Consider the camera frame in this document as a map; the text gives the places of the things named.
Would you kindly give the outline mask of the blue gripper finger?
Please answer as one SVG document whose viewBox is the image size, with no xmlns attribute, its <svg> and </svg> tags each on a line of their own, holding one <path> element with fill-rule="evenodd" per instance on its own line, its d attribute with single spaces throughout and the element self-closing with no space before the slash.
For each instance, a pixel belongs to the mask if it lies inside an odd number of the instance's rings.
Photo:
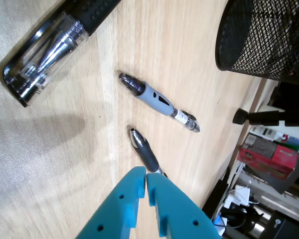
<svg viewBox="0 0 299 239">
<path fill-rule="evenodd" d="M 205 213 L 167 177 L 149 173 L 149 205 L 155 207 L 158 233 L 167 239 L 219 239 Z"/>
<path fill-rule="evenodd" d="M 128 239 L 137 225 L 139 199 L 145 197 L 146 168 L 131 169 L 98 207 L 76 238 Z"/>
</svg>

